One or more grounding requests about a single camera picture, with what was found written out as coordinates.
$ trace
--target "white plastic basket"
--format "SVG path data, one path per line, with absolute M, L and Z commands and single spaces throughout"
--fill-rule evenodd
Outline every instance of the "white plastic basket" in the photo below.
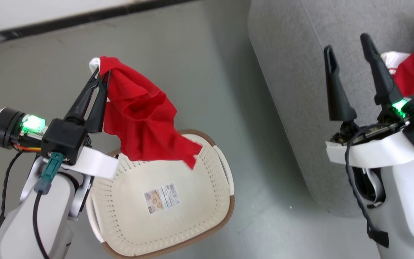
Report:
M 115 179 L 95 178 L 87 215 L 95 236 L 115 258 L 166 254 L 209 236 L 230 219 L 234 184 L 224 154 L 200 131 L 181 133 L 203 146 L 193 170 L 183 161 L 132 162 L 120 154 Z

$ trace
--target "green connector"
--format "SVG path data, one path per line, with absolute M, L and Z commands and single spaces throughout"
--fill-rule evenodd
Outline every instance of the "green connector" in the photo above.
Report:
M 44 171 L 41 174 L 36 185 L 34 185 L 35 192 L 42 192 L 43 195 L 49 193 L 51 189 L 52 181 L 54 177 L 59 172 L 60 166 L 63 163 L 64 156 L 61 153 L 53 152 L 49 162 L 47 163 Z

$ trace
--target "sticker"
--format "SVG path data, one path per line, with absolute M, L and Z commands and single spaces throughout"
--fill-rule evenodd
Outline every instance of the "sticker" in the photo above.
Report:
M 174 183 L 145 193 L 145 200 L 150 214 L 172 208 L 181 203 Z

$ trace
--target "floor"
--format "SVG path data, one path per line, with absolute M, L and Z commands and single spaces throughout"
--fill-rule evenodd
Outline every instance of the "floor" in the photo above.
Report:
M 162 258 L 379 258 L 363 219 L 330 216 L 306 190 L 248 39 L 248 7 L 194 1 L 0 44 L 0 108 L 62 117 L 90 76 L 89 60 L 116 56 L 167 93 L 177 128 L 209 134 L 233 172 L 229 223 Z M 119 147 L 106 134 L 92 141 L 101 151 Z M 0 195 L 14 154 L 0 149 Z M 31 161 L 25 155 L 14 166 L 8 209 L 18 204 Z M 110 258 L 86 217 L 73 224 L 67 258 Z

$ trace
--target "black baseboard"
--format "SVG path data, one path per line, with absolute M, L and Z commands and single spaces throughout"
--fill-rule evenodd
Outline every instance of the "black baseboard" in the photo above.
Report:
M 0 42 L 19 39 L 26 36 L 33 36 L 84 23 L 96 22 L 116 16 L 128 15 L 131 13 L 142 12 L 145 10 L 151 10 L 169 5 L 181 4 L 189 1 L 193 0 L 149 0 L 141 3 L 124 5 L 111 9 L 100 10 L 98 12 L 86 13 L 74 17 L 50 21 L 47 23 L 39 23 L 22 28 L 9 29 L 7 31 L 0 31 Z

